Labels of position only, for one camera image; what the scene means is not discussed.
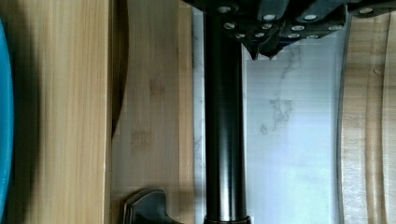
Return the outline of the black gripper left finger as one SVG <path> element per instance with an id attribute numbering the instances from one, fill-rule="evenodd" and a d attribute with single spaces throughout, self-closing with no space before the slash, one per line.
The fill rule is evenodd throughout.
<path id="1" fill-rule="evenodd" d="M 256 60 L 281 50 L 280 38 L 285 26 L 287 0 L 218 0 L 215 4 L 222 27 L 240 42 Z"/>

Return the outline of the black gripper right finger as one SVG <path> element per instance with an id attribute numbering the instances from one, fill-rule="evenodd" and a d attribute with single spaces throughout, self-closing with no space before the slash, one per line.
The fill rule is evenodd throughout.
<path id="1" fill-rule="evenodd" d="M 317 39 L 344 27 L 344 0 L 261 0 L 261 21 L 271 24 L 261 55 L 276 56 L 301 39 Z"/>

